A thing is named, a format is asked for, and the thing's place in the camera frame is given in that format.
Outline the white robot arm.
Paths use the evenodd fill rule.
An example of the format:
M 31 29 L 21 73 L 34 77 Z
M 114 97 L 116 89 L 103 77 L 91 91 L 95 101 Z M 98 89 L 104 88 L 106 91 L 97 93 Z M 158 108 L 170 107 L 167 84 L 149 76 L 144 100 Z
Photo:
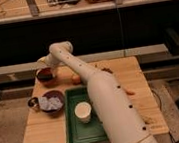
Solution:
M 53 43 L 39 61 L 51 69 L 62 62 L 82 78 L 111 143 L 157 143 L 115 76 L 73 56 L 72 51 L 68 41 Z

